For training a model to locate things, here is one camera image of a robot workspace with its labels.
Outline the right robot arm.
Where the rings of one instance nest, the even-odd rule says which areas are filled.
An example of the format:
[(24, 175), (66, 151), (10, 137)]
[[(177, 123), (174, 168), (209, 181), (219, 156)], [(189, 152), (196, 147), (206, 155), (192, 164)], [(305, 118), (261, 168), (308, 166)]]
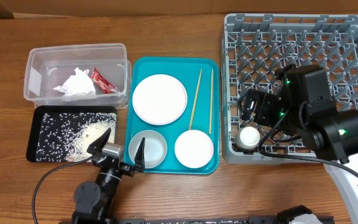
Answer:
[[(358, 110), (338, 111), (326, 71), (319, 65), (289, 64), (275, 71), (277, 94), (249, 89), (237, 101), (241, 119), (270, 128), (259, 141), (259, 154), (324, 165), (340, 191), (353, 223), (358, 223)], [(277, 132), (297, 139), (315, 155), (266, 152), (264, 142)]]

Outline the large white plate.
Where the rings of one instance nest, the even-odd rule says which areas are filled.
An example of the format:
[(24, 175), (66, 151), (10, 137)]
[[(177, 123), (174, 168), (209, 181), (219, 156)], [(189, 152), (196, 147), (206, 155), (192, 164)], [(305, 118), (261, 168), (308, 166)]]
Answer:
[(184, 85), (166, 74), (143, 79), (132, 96), (136, 115), (146, 123), (162, 126), (176, 121), (185, 111), (188, 95)]

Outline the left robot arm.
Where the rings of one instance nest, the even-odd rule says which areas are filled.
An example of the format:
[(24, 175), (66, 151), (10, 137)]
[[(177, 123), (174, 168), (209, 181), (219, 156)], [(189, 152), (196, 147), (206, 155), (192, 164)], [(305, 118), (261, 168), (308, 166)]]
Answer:
[(108, 141), (110, 133), (109, 128), (87, 148), (87, 153), (92, 155), (92, 165), (100, 170), (95, 181), (77, 186), (72, 223), (114, 223), (115, 219), (109, 218), (108, 212), (122, 176), (133, 177), (136, 172), (145, 169), (145, 139), (141, 140), (135, 152), (134, 164), (130, 165), (122, 161), (123, 148)]

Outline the white cup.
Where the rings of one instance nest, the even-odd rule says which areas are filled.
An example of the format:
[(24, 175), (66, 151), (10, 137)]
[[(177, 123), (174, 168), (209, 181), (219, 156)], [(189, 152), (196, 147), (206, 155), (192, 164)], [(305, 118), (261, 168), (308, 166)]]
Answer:
[(241, 128), (234, 137), (235, 145), (247, 151), (255, 149), (258, 146), (259, 141), (260, 133), (252, 126)]

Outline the white napkin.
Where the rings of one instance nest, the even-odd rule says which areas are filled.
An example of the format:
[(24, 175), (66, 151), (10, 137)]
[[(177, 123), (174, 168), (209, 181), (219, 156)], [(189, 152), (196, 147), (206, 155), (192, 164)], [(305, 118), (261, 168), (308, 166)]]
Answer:
[(75, 68), (75, 74), (71, 75), (63, 85), (53, 88), (63, 93), (64, 96), (88, 96), (95, 95), (96, 89), (92, 79), (88, 76), (89, 70)]

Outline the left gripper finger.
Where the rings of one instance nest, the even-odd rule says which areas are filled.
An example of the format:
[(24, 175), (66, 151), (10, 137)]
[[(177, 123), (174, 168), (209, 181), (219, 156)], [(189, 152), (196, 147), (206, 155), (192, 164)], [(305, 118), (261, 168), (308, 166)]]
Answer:
[(134, 167), (137, 172), (143, 172), (145, 170), (144, 147), (145, 138), (142, 138), (134, 158)]
[(87, 148), (87, 153), (95, 155), (97, 152), (101, 152), (102, 148), (108, 142), (111, 133), (111, 128), (108, 128), (99, 138), (93, 141)]

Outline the white rice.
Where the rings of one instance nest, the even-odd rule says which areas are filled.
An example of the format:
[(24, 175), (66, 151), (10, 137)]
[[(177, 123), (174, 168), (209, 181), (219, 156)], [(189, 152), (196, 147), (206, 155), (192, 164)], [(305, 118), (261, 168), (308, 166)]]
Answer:
[(35, 150), (37, 162), (77, 162), (91, 156), (88, 146), (111, 129), (114, 142), (116, 113), (45, 113)]

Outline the red snack wrapper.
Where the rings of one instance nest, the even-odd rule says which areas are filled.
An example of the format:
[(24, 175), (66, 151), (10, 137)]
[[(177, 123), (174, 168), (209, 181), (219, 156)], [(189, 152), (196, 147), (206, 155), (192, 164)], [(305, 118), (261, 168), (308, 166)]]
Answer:
[(103, 76), (102, 74), (100, 74), (100, 72), (97, 70), (97, 68), (94, 68), (93, 73), (91, 74), (91, 79), (92, 81), (97, 84), (97, 86), (99, 86), (102, 91), (105, 94), (110, 94), (110, 93), (119, 93), (119, 90), (112, 85), (111, 83), (109, 83)]

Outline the grey bowl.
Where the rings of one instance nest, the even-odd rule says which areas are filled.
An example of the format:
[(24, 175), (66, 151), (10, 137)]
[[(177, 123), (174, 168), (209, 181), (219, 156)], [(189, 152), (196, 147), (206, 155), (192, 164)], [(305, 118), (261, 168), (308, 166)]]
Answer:
[(160, 133), (153, 130), (141, 131), (131, 139), (128, 146), (129, 158), (134, 162), (136, 152), (143, 138), (145, 139), (145, 168), (151, 169), (157, 167), (167, 155), (167, 143)]

